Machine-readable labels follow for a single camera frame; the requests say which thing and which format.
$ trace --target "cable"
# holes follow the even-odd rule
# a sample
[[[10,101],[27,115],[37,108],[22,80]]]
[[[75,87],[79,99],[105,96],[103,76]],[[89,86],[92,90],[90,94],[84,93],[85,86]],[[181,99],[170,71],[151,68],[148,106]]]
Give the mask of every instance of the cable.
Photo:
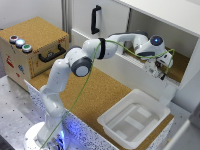
[[[173,58],[174,53],[175,53],[175,50],[174,50],[174,49],[171,49],[171,50],[168,50],[168,51],[166,51],[166,52],[164,52],[164,53],[162,53],[162,54],[159,54],[159,55],[155,55],[155,56],[151,56],[151,57],[145,57],[145,56],[136,55],[135,53],[133,53],[132,51],[130,51],[128,48],[124,47],[123,45],[121,45],[120,43],[117,43],[117,42],[115,42],[115,41],[106,40],[106,42],[115,43],[115,44],[117,44],[117,45],[123,47],[123,48],[124,48],[125,50],[127,50],[129,53],[131,53],[131,54],[133,54],[133,55],[135,55],[135,56],[137,56],[137,57],[140,57],[140,58],[155,58],[155,57],[159,57],[159,56],[164,55],[164,54],[166,54],[166,53],[168,53],[168,52],[171,52],[171,51],[173,51],[173,55],[172,55],[172,58]],[[89,79],[90,79],[90,75],[91,75],[91,73],[92,73],[92,68],[93,68],[93,64],[94,64],[94,59],[95,59],[95,57],[96,57],[96,53],[97,53],[97,50],[98,50],[98,48],[99,48],[100,45],[101,45],[101,42],[100,42],[100,43],[97,45],[97,47],[96,47],[96,50],[95,50],[95,52],[94,52],[94,57],[93,57],[93,59],[92,59],[92,66],[91,66],[91,68],[90,68],[90,72],[89,72],[88,77],[87,77],[87,79],[86,79],[86,81],[85,81],[85,83],[84,83],[84,85],[83,85],[81,91],[79,92],[79,94],[78,94],[76,100],[74,101],[74,103],[73,103],[73,105],[70,107],[70,109],[66,112],[66,114],[62,117],[62,119],[60,120],[60,122],[58,123],[58,125],[54,128],[54,130],[53,130],[52,133],[49,135],[49,137],[47,138],[47,140],[44,142],[44,144],[42,145],[42,147],[40,148],[40,150],[45,146],[45,144],[48,142],[48,140],[50,139],[50,137],[52,136],[52,134],[54,133],[54,131],[55,131],[55,130],[57,129],[57,127],[62,123],[62,121],[65,119],[65,117],[71,112],[71,110],[73,109],[73,107],[76,105],[78,99],[80,98],[80,96],[81,96],[83,90],[85,89],[85,87],[86,87],[86,85],[87,85],[87,83],[88,83],[88,81],[89,81]],[[168,64],[168,67],[167,67],[167,69],[166,69],[166,71],[165,71],[165,74],[168,73],[170,63]]]

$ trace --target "robotic arm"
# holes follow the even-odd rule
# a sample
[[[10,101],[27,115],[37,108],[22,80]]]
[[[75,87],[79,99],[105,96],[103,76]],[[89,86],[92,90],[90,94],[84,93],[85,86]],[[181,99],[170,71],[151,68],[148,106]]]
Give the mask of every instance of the robotic arm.
[[[141,31],[114,34],[106,40],[112,40],[115,42],[131,41],[135,53],[140,56],[150,57],[166,52],[164,41],[161,37],[153,36],[148,40],[147,34]],[[92,66],[92,59],[99,43],[99,39],[87,40],[84,42],[82,48],[78,46],[72,47],[64,59],[58,59],[55,61],[47,85],[40,89],[41,98],[46,107],[46,119],[45,124],[37,134],[38,146],[44,144],[45,140],[52,133],[53,129],[65,113],[59,93],[64,91],[69,74],[73,72],[77,77],[84,77],[89,73]],[[97,49],[95,55],[96,59],[108,59],[113,57],[117,51],[118,45],[106,42],[103,47],[104,49],[102,49],[101,45]],[[168,66],[171,57],[172,55],[170,53],[166,53],[156,59],[161,64]],[[60,125],[51,136],[51,139],[56,139],[62,130],[63,127]]]

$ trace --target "cabinet handle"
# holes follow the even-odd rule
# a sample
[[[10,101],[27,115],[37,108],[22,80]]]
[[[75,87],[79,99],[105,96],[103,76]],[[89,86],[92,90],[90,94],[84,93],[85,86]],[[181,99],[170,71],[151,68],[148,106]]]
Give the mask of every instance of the cabinet handle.
[[[62,55],[62,54],[64,54],[64,53],[66,52],[66,50],[65,50],[63,47],[61,47],[60,44],[58,45],[58,49],[59,49],[60,51],[59,51],[58,53],[55,53],[55,54],[51,55],[50,57],[44,58],[44,57],[42,56],[42,54],[39,54],[38,57],[39,57],[39,59],[40,59],[42,62],[47,63],[47,62],[49,62],[49,61],[55,59],[56,57],[59,57],[60,55]]]
[[[98,33],[100,30],[96,28],[96,12],[101,10],[101,7],[96,5],[96,8],[92,10],[92,24],[91,24],[91,31],[92,34]]]

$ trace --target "wire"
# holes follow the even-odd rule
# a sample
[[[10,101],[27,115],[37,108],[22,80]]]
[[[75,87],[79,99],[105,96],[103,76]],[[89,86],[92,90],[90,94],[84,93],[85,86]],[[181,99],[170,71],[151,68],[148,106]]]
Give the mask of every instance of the wire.
[[[115,41],[106,40],[106,42],[115,43],[115,44],[117,44],[117,45],[123,47],[123,48],[124,48],[125,50],[127,50],[129,53],[131,53],[131,54],[133,54],[133,55],[135,55],[135,56],[137,56],[137,57],[140,57],[140,58],[155,58],[155,57],[159,57],[159,56],[162,56],[162,55],[164,55],[164,54],[166,54],[166,53],[168,53],[168,52],[173,51],[173,55],[172,55],[172,57],[171,57],[171,60],[172,60],[172,58],[173,58],[173,56],[174,56],[174,53],[175,53],[175,50],[174,50],[174,49],[171,49],[171,50],[168,50],[168,51],[166,51],[166,52],[164,52],[164,53],[162,53],[162,54],[159,54],[159,55],[155,55],[155,56],[151,56],[151,57],[145,57],[145,56],[136,55],[135,53],[133,53],[132,51],[130,51],[128,48],[124,47],[123,45],[121,45],[120,43],[117,43],[117,42],[115,42]],[[54,133],[54,131],[55,131],[55,130],[58,128],[58,126],[62,123],[62,121],[65,119],[65,117],[71,112],[71,110],[72,110],[72,109],[74,108],[74,106],[76,105],[78,99],[80,98],[80,96],[81,96],[83,90],[85,89],[85,87],[86,87],[86,85],[87,85],[87,83],[88,83],[88,81],[89,81],[89,79],[90,79],[90,75],[91,75],[91,73],[92,73],[92,68],[93,68],[93,64],[94,64],[94,59],[95,59],[95,57],[96,57],[96,53],[97,53],[97,50],[98,50],[100,44],[101,44],[101,42],[100,42],[100,43],[97,45],[97,47],[96,47],[96,50],[95,50],[95,52],[94,52],[94,57],[93,57],[93,59],[92,59],[92,65],[91,65],[91,68],[90,68],[89,75],[88,75],[88,77],[87,77],[87,79],[86,79],[86,81],[85,81],[85,83],[84,83],[84,85],[83,85],[81,91],[79,92],[79,94],[78,94],[76,100],[74,101],[74,103],[73,103],[73,105],[70,107],[70,109],[69,109],[69,110],[65,113],[65,115],[62,117],[62,119],[61,119],[60,122],[57,124],[57,126],[54,128],[54,130],[53,130],[52,133],[49,135],[49,137],[47,138],[47,140],[44,142],[44,144],[42,145],[42,147],[40,148],[40,150],[45,146],[45,144],[48,142],[48,140],[50,139],[50,137],[52,136],[52,134]],[[168,64],[168,67],[167,67],[167,69],[166,69],[166,71],[165,71],[165,74],[167,74],[167,72],[168,72],[168,70],[169,70],[169,66],[170,66],[170,64],[171,64],[171,60],[170,60],[170,63]]]

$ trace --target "clear plastic container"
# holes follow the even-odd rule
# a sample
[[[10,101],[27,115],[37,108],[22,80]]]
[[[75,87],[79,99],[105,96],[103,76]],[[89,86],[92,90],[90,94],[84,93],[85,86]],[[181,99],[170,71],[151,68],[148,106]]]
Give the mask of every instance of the clear plastic container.
[[[169,113],[169,108],[135,89],[97,120],[105,133],[118,144],[126,149],[135,149]]]

